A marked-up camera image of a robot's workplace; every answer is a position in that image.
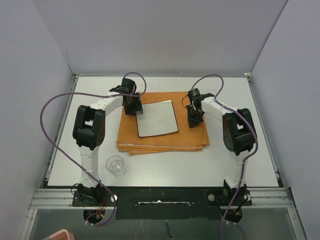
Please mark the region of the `orange cloth napkin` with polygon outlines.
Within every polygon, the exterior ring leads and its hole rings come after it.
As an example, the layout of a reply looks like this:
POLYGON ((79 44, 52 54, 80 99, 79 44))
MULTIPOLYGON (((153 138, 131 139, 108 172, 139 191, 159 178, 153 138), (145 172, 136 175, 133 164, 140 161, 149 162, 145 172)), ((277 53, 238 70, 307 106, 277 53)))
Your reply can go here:
POLYGON ((122 113, 116 147, 130 155, 169 151, 198 151, 210 144, 206 123, 190 128, 185 91, 147 92, 143 113, 122 113))

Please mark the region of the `white square plate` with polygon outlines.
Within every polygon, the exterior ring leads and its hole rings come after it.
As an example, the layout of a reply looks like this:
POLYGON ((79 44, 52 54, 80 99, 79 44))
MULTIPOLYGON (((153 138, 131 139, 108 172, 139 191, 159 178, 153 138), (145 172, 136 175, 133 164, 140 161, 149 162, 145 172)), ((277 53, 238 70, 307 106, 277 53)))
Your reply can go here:
POLYGON ((140 138, 173 134, 179 131, 172 100, 142 104, 143 113, 136 115, 140 138))

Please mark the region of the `clear drinking glass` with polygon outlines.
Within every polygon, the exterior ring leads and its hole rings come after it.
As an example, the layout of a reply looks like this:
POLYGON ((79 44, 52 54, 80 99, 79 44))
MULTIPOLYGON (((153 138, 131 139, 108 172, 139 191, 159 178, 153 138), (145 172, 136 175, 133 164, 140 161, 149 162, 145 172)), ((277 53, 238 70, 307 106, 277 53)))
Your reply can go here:
POLYGON ((105 167, 115 177, 120 177, 126 172, 125 161, 119 155, 109 157, 105 163, 105 167))

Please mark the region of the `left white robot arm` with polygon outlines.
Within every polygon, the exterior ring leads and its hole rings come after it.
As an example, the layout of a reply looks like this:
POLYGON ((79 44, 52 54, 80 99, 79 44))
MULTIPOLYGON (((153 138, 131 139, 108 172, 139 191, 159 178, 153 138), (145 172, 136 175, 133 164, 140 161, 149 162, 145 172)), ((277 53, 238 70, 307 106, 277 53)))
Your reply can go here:
POLYGON ((106 97, 91 105, 80 105, 76 112, 72 137, 80 152, 81 177, 77 192, 91 206, 102 199, 104 188, 99 177, 99 147, 106 135, 106 117, 124 107, 126 115, 143 113, 135 81, 124 77, 121 84, 109 90, 106 97))

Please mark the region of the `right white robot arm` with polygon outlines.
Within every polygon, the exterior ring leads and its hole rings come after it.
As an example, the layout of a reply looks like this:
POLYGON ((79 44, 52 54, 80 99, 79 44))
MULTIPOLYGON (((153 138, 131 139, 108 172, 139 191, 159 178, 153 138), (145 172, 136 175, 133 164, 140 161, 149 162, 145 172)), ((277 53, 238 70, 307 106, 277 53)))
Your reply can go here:
POLYGON ((187 92, 188 126, 194 128, 204 121, 204 114, 209 114, 222 123, 222 139, 226 149, 234 154, 225 177, 228 186, 222 192, 223 200, 232 205, 241 194, 237 187, 246 184, 245 170, 247 159, 257 150, 257 133, 252 115, 247 108, 230 107, 212 93, 201 94, 197 88, 187 92))

